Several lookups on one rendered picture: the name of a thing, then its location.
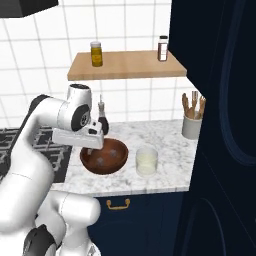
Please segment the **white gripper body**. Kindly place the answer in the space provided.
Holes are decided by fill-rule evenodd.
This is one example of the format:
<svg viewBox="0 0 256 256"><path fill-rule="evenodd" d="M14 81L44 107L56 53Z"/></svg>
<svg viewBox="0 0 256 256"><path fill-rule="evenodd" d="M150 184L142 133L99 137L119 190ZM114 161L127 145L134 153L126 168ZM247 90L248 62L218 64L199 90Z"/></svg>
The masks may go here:
<svg viewBox="0 0 256 256"><path fill-rule="evenodd" d="M83 130L72 132L54 128L52 141L55 144L85 147L89 149L102 149L104 137L102 132L99 134L88 134Z"/></svg>

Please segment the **brown wooden bowl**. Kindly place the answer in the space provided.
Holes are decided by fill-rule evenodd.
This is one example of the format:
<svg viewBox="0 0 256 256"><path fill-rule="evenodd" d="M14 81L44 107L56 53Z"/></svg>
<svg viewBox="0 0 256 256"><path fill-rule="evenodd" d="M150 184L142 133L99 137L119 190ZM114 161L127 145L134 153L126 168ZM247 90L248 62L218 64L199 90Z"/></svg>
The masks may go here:
<svg viewBox="0 0 256 256"><path fill-rule="evenodd" d="M117 151L117 157L110 155L110 150ZM82 148L80 151L80 160L83 166L90 172L98 175L112 174L120 170L126 163L128 158L127 146L117 139L105 138L104 146L100 150ZM104 165L97 165L97 159L102 158Z"/></svg>

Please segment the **glass of lemonade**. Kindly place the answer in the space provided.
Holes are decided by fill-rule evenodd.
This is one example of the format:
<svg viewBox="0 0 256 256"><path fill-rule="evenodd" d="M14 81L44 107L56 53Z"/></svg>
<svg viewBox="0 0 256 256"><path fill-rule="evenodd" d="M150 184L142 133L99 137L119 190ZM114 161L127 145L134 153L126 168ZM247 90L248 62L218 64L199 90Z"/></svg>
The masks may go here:
<svg viewBox="0 0 256 256"><path fill-rule="evenodd" d="M142 177L153 176L157 171L158 152L153 147L141 147L136 152L136 172Z"/></svg>

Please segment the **dark navy fridge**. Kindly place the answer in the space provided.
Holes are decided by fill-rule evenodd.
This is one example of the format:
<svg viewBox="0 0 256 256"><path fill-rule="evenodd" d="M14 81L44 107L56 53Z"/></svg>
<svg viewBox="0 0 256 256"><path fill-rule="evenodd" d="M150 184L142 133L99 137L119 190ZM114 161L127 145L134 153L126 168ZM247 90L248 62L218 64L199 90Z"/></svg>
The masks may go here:
<svg viewBox="0 0 256 256"><path fill-rule="evenodd" d="M256 256L256 0L172 0L169 49L206 99L174 256Z"/></svg>

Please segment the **black gas hob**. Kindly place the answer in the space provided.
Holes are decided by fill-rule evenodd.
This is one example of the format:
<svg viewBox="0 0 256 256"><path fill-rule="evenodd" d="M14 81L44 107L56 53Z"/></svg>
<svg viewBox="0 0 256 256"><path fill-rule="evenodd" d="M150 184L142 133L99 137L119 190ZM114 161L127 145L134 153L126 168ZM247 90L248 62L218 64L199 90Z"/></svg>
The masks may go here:
<svg viewBox="0 0 256 256"><path fill-rule="evenodd" d="M18 128L2 128L0 129L0 180L8 171L8 155L9 150ZM64 183L66 172L72 151L71 146L58 145L52 142L52 129L50 127L42 127L37 133L33 147L42 153L52 164L55 172L55 183Z"/></svg>

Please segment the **yellow spice jar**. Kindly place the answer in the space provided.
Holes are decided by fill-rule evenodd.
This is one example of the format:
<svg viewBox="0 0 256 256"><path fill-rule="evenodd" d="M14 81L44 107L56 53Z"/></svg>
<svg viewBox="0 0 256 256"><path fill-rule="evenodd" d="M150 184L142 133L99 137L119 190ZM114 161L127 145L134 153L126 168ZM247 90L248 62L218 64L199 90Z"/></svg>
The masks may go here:
<svg viewBox="0 0 256 256"><path fill-rule="evenodd" d="M90 43L91 46L91 60L94 67L101 67L103 65L101 43L94 41Z"/></svg>

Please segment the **navy cupboard drawer front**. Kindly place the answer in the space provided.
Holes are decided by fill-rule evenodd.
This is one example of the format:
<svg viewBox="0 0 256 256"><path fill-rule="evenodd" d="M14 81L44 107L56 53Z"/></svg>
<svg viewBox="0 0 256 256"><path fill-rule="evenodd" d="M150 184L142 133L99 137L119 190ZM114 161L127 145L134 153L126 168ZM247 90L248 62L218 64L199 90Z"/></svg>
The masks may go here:
<svg viewBox="0 0 256 256"><path fill-rule="evenodd" d="M109 210L106 201L125 210ZM88 228L101 256L173 256L181 192L98 197L101 214Z"/></svg>

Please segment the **wooden spoon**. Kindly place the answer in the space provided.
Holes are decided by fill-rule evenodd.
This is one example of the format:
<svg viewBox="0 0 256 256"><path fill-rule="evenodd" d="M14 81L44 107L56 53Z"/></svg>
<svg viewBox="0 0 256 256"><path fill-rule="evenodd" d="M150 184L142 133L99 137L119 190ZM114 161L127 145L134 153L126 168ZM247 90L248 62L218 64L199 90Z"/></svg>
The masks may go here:
<svg viewBox="0 0 256 256"><path fill-rule="evenodd" d="M184 109L184 115L188 117L187 113L189 111L189 102L186 93L182 94L182 105Z"/></svg>

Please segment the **white utensil pot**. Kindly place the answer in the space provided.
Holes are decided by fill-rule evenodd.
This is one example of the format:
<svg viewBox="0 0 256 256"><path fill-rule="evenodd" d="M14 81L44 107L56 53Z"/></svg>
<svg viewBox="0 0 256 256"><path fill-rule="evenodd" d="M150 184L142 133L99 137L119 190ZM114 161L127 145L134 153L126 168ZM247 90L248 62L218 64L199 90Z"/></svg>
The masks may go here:
<svg viewBox="0 0 256 256"><path fill-rule="evenodd" d="M185 116L182 124L182 135L187 139L197 140L200 134L201 123L201 119L190 119Z"/></svg>

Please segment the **brown spice bottle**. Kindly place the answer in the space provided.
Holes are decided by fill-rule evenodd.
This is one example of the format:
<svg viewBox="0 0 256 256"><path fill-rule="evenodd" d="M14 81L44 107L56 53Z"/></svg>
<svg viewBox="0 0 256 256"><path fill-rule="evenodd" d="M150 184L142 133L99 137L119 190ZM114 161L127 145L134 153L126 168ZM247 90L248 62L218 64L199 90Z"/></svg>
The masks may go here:
<svg viewBox="0 0 256 256"><path fill-rule="evenodd" d="M161 35L158 42L158 60L166 61L168 56L168 37Z"/></svg>

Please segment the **wooden fork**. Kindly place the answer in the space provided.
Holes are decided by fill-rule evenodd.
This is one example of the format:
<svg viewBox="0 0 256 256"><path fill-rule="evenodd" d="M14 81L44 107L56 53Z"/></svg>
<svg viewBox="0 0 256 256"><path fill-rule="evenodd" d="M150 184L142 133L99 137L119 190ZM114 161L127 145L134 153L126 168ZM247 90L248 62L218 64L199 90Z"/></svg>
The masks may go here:
<svg viewBox="0 0 256 256"><path fill-rule="evenodd" d="M192 91L192 114L191 117L194 119L195 118L195 108L197 105L197 101L198 101L198 91Z"/></svg>

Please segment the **wooden spatula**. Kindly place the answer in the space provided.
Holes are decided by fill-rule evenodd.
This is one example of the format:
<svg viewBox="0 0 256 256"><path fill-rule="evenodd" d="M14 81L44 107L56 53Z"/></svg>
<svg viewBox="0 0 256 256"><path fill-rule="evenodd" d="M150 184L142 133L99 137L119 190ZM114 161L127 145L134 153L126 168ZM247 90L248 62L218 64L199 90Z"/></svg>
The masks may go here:
<svg viewBox="0 0 256 256"><path fill-rule="evenodd" d="M206 98L201 95L201 97L200 97L200 108L199 108L199 117L200 118L203 118L205 103L206 103Z"/></svg>

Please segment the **dark range hood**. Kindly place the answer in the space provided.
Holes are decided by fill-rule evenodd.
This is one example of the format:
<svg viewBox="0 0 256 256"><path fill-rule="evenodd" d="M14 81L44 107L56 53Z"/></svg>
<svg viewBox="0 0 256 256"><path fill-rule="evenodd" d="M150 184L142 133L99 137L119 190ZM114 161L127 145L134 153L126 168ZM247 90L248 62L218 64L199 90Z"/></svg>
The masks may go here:
<svg viewBox="0 0 256 256"><path fill-rule="evenodd" d="M26 17L58 4L58 0L0 0L0 18Z"/></svg>

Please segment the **wooden wall shelf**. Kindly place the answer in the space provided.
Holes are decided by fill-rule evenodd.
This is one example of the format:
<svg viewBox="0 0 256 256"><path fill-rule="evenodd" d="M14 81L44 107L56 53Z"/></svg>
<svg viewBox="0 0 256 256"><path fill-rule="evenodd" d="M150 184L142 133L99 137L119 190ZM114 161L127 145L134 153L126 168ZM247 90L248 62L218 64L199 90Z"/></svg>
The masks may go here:
<svg viewBox="0 0 256 256"><path fill-rule="evenodd" d="M104 52L103 65L93 67L89 53L78 53L67 74L69 81L185 77L187 70L171 54L166 61L156 51Z"/></svg>

